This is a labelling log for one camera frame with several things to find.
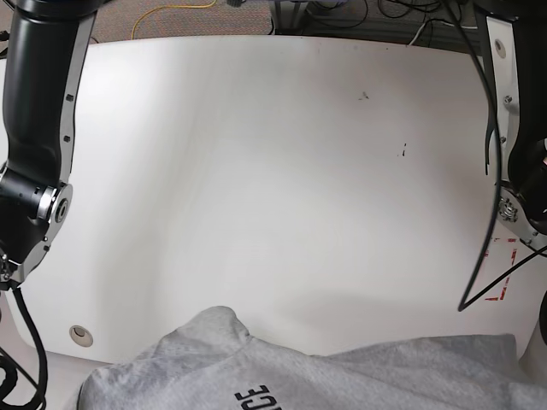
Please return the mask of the black robot arm image-left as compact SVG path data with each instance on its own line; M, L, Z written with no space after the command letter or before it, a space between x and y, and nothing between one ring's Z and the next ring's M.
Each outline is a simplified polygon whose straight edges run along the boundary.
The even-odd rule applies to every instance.
M21 285L50 251L73 196L75 104L100 1L16 1L3 86L1 290L13 294L38 353L25 409L44 409L48 365Z

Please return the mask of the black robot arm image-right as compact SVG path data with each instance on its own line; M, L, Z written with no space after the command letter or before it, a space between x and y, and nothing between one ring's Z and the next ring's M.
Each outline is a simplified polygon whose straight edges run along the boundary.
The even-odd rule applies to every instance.
M485 293L471 293L501 223L534 256L546 250L546 3L474 1L479 50L472 46L448 2L442 3L483 85L488 104L485 166L495 175L495 194L479 259L458 309Z

